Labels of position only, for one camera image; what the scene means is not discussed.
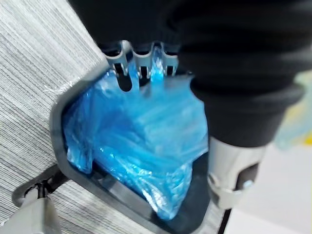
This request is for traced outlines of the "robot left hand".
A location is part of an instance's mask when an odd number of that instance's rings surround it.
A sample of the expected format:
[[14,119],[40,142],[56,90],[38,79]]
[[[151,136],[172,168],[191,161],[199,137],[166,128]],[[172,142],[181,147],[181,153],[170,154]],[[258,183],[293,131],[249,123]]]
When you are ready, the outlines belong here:
[[72,0],[101,50],[164,44],[191,71],[209,127],[208,183],[222,209],[254,183],[266,146],[304,95],[297,74],[312,68],[309,0]]

